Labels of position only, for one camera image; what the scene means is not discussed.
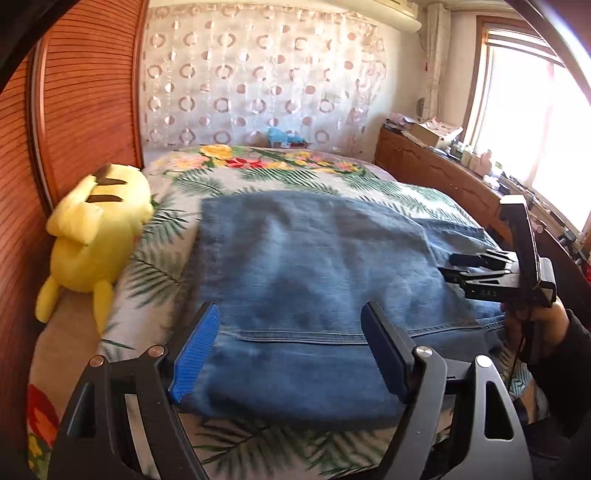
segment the window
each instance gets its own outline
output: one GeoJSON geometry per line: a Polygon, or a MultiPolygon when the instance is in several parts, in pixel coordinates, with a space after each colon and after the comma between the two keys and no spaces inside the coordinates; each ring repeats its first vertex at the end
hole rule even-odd
{"type": "Polygon", "coordinates": [[[464,142],[478,153],[490,149],[493,162],[582,232],[591,224],[591,106],[524,22],[479,26],[482,49],[464,142]]]}

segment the bed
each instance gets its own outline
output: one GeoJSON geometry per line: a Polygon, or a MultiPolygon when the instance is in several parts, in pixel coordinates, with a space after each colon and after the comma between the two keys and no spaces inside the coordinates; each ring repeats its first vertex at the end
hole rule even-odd
{"type": "MultiPolygon", "coordinates": [[[[116,288],[111,318],[101,338],[91,298],[65,292],[41,334],[30,371],[27,404],[29,467],[45,478],[57,426],[88,359],[98,351],[115,362],[163,343],[183,308],[193,279],[186,268],[199,231],[200,203],[212,196],[266,190],[296,190],[374,202],[413,219],[434,218],[465,226],[478,224],[452,199],[432,189],[401,184],[377,166],[307,150],[273,150],[205,145],[165,154],[144,173],[155,213],[116,288]]],[[[495,244],[483,232],[493,247],[495,244]]],[[[513,359],[500,355],[506,377],[513,359]]],[[[518,364],[510,393],[520,396],[530,381],[518,364]]],[[[157,469],[139,426],[137,403],[128,399],[129,418],[145,474],[157,469]]],[[[297,432],[257,419],[207,420],[182,414],[195,452],[212,479],[333,478],[376,465],[394,428],[297,432]]],[[[440,419],[446,434],[450,412],[440,419]]]]}

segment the blue plush toy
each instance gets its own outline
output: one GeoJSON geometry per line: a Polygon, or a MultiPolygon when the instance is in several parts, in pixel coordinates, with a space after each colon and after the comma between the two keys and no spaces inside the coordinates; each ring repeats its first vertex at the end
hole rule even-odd
{"type": "Polygon", "coordinates": [[[306,143],[306,139],[304,137],[288,134],[276,127],[271,127],[267,131],[267,138],[269,139],[269,144],[271,146],[279,143],[281,144],[281,148],[289,148],[292,143],[306,143]]]}

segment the wooden headboard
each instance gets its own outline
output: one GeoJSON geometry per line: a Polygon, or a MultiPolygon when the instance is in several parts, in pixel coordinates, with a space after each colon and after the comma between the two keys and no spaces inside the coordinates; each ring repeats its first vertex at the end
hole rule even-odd
{"type": "Polygon", "coordinates": [[[143,164],[135,109],[146,9],[146,0],[80,0],[0,94],[0,441],[22,451],[43,328],[34,305],[52,243],[45,222],[102,164],[143,164]]]}

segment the cable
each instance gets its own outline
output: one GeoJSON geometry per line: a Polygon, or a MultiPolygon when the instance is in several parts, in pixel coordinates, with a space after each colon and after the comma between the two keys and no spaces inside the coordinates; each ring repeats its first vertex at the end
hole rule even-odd
{"type": "MultiPolygon", "coordinates": [[[[527,320],[525,322],[531,321],[531,314],[533,313],[533,306],[530,305],[527,313],[527,320]]],[[[509,374],[509,378],[507,379],[507,391],[509,391],[511,387],[511,381],[513,380],[513,375],[515,374],[515,367],[517,366],[517,360],[519,359],[519,354],[521,353],[521,349],[525,344],[525,334],[523,333],[523,322],[521,325],[521,340],[519,340],[519,347],[517,347],[517,351],[515,353],[515,358],[513,359],[513,366],[511,367],[511,373],[509,374]]]]}
{"type": "Polygon", "coordinates": [[[509,374],[509,379],[507,380],[507,391],[509,391],[510,387],[511,387],[511,380],[513,380],[513,374],[515,373],[515,367],[517,366],[517,359],[519,358],[519,353],[521,352],[521,349],[523,348],[523,345],[525,343],[525,335],[523,333],[521,333],[521,340],[519,341],[519,347],[517,348],[517,352],[515,354],[515,358],[513,359],[513,366],[511,367],[511,373],[509,374]]]}

